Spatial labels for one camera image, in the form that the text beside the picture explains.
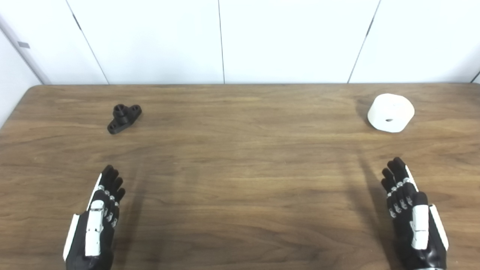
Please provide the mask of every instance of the black plastic bracket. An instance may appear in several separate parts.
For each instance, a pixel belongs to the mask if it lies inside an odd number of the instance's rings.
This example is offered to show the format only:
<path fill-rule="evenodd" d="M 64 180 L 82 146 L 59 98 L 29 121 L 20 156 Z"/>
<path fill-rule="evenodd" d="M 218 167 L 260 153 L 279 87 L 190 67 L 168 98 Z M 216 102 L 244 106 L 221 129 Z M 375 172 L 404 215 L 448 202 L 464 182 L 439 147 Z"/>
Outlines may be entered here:
<path fill-rule="evenodd" d="M 113 120 L 108 124 L 107 130 L 110 134 L 117 134 L 127 127 L 133 125 L 135 120 L 142 114 L 142 108 L 139 105 L 127 107 L 119 104 L 113 107 Z"/>

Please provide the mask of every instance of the white wall panel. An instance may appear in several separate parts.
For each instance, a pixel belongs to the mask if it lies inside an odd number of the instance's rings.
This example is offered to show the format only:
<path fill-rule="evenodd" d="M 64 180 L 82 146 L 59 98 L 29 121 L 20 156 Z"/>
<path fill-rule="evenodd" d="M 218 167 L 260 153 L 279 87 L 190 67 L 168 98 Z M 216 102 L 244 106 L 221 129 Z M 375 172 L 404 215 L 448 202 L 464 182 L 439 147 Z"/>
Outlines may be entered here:
<path fill-rule="evenodd" d="M 69 0 L 111 84 L 223 83 L 217 0 Z"/>
<path fill-rule="evenodd" d="M 65 0 L 0 0 L 0 27 L 45 84 L 107 83 Z"/>
<path fill-rule="evenodd" d="M 346 83 L 378 0 L 220 0 L 226 83 Z"/>
<path fill-rule="evenodd" d="M 0 31 L 0 127 L 30 87 L 41 84 Z"/>
<path fill-rule="evenodd" d="M 382 0 L 350 82 L 471 82 L 479 14 L 477 0 Z"/>

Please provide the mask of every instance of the tabletop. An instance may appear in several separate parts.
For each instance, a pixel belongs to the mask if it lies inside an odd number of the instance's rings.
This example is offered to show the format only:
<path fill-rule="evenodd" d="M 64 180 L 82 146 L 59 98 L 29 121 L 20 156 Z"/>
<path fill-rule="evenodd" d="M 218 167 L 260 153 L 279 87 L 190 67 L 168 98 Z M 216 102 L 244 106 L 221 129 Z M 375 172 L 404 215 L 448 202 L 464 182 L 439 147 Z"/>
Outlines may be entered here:
<path fill-rule="evenodd" d="M 366 121 L 400 94 L 401 133 Z M 111 135 L 116 104 L 138 104 Z M 0 129 L 0 269 L 64 269 L 107 164 L 127 194 L 113 270 L 399 269 L 380 185 L 395 156 L 435 203 L 449 269 L 479 269 L 480 85 L 35 86 Z"/>

